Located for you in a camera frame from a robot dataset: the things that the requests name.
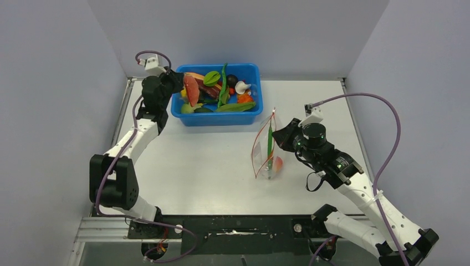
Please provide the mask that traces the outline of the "long green bean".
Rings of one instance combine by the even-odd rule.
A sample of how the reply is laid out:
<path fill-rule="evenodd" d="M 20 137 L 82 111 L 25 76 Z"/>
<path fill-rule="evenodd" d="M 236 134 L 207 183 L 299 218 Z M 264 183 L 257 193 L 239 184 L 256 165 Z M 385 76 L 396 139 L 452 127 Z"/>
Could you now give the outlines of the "long green bean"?
<path fill-rule="evenodd" d="M 269 120 L 269 128 L 268 128 L 268 144 L 267 144 L 267 173 L 268 173 L 268 179 L 272 178 L 272 165 L 273 165 L 273 138 L 272 138 L 272 121 L 273 118 L 271 117 Z"/>

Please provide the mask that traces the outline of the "pink watermelon slice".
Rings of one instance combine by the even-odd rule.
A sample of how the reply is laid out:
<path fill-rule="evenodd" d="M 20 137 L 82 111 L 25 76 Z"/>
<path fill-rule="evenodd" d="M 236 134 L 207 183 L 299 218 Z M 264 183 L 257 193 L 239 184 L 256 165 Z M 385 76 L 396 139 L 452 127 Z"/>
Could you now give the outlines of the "pink watermelon slice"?
<path fill-rule="evenodd" d="M 194 107 L 199 101 L 200 91 L 196 79 L 191 75 L 185 75 L 183 78 L 186 95 L 189 104 Z"/>

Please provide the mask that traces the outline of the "clear zip top bag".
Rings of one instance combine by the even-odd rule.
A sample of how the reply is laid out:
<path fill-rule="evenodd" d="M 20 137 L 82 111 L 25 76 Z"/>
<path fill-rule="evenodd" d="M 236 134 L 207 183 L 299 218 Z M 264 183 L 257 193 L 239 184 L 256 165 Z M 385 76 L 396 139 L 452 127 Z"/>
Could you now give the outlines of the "clear zip top bag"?
<path fill-rule="evenodd" d="M 251 149 L 251 163 L 252 163 L 252 169 L 253 169 L 253 174 L 254 174 L 255 179 L 266 179 L 266 180 L 276 179 L 280 175 L 282 169 L 284 168 L 284 156 L 286 152 L 281 150 L 273 139 L 272 159 L 274 159 L 276 156 L 281 157 L 283 160 L 283 168 L 278 173 L 272 172 L 272 178 L 268 179 L 267 144 L 268 144 L 269 120 L 271 117 L 273 118 L 273 121 L 272 121 L 273 131 L 279 130 L 283 127 L 283 123 L 279 120 L 277 116 L 276 108 L 273 108 L 269 116 L 261 122 L 259 130 L 255 136 L 252 149 Z"/>

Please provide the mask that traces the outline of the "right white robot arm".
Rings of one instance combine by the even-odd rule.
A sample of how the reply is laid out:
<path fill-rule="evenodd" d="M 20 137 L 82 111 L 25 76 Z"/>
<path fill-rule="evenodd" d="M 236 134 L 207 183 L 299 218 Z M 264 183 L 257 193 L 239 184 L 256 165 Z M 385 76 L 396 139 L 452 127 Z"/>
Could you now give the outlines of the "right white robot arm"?
<path fill-rule="evenodd" d="M 380 265 L 420 265 L 428 256 L 439 240 L 437 233 L 413 223 L 382 191 L 375 190 L 362 167 L 327 140 L 324 125 L 302 125 L 293 119 L 272 136 L 279 148 L 292 152 L 373 224 L 367 226 L 325 204 L 312 215 L 311 227 L 317 236 L 343 237 L 374 255 Z"/>

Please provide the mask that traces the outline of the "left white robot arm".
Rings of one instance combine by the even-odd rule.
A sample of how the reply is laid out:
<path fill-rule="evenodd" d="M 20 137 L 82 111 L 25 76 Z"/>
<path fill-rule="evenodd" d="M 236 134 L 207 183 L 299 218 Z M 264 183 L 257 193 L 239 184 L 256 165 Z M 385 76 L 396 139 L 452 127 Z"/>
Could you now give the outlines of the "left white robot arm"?
<path fill-rule="evenodd" d="M 118 217 L 140 223 L 159 223 L 160 209 L 140 196 L 134 163 L 157 138 L 168 120 L 167 106 L 183 89 L 183 73 L 167 70 L 142 81 L 141 95 L 131 109 L 132 127 L 106 153 L 93 155 L 89 165 L 89 197 L 98 215 L 101 209 L 119 211 Z"/>

